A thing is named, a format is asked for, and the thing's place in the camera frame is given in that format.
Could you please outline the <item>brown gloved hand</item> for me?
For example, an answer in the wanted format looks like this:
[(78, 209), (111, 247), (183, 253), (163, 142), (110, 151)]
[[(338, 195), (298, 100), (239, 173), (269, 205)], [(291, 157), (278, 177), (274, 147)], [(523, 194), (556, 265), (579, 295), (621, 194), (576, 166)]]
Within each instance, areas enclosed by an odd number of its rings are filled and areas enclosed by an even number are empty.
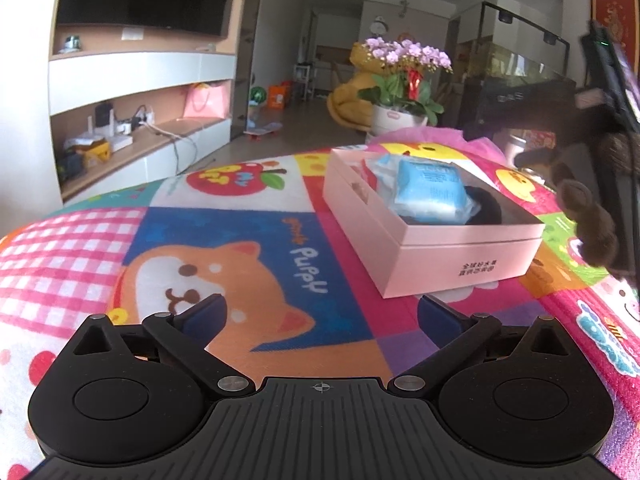
[(576, 143), (552, 162), (556, 202), (575, 222), (590, 266), (639, 285), (639, 136), (607, 133)]

